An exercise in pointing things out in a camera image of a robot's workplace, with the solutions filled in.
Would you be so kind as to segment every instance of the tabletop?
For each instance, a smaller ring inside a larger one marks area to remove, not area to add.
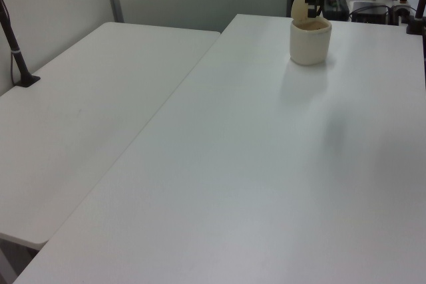
[[[218,35],[106,23],[0,97],[0,238],[40,249]]]
[[[421,39],[303,67],[290,22],[238,15],[16,283],[421,283]]]

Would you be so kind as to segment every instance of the cream-colored container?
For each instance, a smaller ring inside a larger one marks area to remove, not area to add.
[[[325,60],[331,37],[331,23],[323,18],[308,18],[305,0],[294,0],[290,29],[290,56],[300,65]]]

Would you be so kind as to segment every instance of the cup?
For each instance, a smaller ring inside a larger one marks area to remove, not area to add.
[[[293,20],[290,29],[290,57],[299,65],[325,60],[331,37],[331,23],[323,18]]]

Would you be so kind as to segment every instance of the cable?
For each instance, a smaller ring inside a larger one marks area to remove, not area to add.
[[[391,10],[391,7],[386,6],[386,5],[377,5],[377,6],[372,5],[372,6],[365,6],[365,7],[361,7],[361,8],[358,8],[358,9],[356,9],[356,10],[352,11],[352,12],[349,14],[349,17],[351,17],[354,13],[358,13],[358,12],[365,11],[365,10],[372,9],[372,8],[387,8],[387,14],[389,14],[389,10]]]
[[[11,53],[11,80],[12,80],[12,85],[16,86],[15,81],[13,81],[13,53]]]

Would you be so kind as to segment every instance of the round lid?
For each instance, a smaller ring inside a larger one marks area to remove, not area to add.
[[[305,0],[294,0],[292,5],[292,18],[297,21],[308,18],[308,4]]]

